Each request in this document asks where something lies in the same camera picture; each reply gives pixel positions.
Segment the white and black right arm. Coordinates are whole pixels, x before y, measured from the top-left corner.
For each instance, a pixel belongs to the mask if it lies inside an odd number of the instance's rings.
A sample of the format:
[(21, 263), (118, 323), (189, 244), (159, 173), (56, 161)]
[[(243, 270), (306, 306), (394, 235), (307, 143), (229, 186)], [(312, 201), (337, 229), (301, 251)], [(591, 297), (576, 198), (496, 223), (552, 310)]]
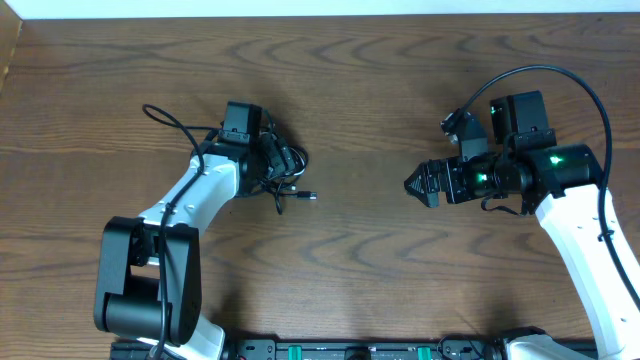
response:
[(522, 197), (559, 251), (587, 313), (601, 359), (639, 356), (639, 264), (617, 221), (604, 172), (584, 144), (509, 155), (486, 153), (429, 160), (405, 180), (406, 192), (429, 208)]

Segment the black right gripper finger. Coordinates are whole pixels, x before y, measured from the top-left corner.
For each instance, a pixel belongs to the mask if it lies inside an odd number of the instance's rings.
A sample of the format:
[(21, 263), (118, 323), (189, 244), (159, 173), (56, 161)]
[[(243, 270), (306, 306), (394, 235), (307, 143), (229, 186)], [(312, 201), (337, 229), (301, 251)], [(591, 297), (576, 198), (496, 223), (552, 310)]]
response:
[(406, 188), (427, 188), (426, 163), (420, 163), (415, 171), (404, 181)]
[(417, 198), (421, 203), (423, 203), (428, 208), (436, 208), (439, 206), (439, 195), (437, 192), (428, 192), (421, 186), (411, 186), (407, 185), (405, 187), (406, 192)]

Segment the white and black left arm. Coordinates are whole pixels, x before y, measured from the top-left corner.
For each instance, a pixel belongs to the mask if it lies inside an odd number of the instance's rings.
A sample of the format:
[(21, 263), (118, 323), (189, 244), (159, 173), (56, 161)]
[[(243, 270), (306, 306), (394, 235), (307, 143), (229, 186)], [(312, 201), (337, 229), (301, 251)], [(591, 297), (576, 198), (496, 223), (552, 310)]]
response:
[(287, 196), (307, 165), (304, 149), (274, 133), (204, 141), (160, 201), (106, 224), (96, 327), (150, 345), (147, 359), (222, 358), (225, 331), (201, 312), (200, 238), (225, 203), (262, 192)]

